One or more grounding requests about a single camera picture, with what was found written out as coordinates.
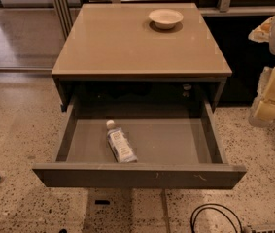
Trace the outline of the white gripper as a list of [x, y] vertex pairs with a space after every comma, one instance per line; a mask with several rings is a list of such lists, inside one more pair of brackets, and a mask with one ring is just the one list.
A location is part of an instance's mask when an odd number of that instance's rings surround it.
[[266, 127], [275, 120], [275, 67], [265, 67], [260, 74], [257, 97], [250, 109], [249, 123]]

